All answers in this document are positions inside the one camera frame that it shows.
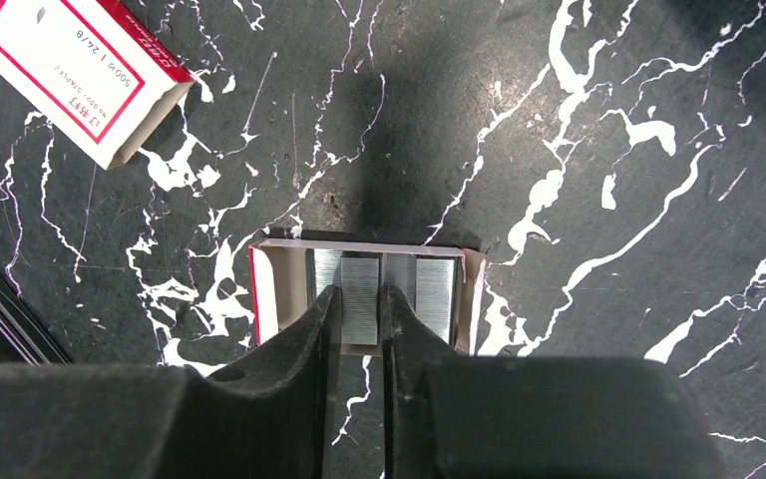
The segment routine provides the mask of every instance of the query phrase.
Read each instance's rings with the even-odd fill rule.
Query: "black marble surface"
[[[766,477],[766,0],[126,3],[199,74],[127,166],[0,77],[0,268],[76,360],[244,354],[263,231],[471,245],[479,353],[666,361]],[[334,477],[380,476],[381,376],[344,358]]]

